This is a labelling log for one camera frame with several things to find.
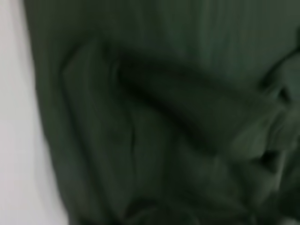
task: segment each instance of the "dark green cloth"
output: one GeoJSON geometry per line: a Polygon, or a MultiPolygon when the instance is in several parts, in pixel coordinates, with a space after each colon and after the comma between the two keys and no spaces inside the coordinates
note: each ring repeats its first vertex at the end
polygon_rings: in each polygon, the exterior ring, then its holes
{"type": "Polygon", "coordinates": [[[26,0],[70,224],[300,219],[297,5],[26,0]]]}

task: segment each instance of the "green garment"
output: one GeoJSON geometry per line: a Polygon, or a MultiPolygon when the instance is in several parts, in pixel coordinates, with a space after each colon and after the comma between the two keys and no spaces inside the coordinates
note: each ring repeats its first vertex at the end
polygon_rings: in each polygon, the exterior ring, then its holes
{"type": "Polygon", "coordinates": [[[70,225],[300,219],[290,2],[25,1],[70,225]]]}

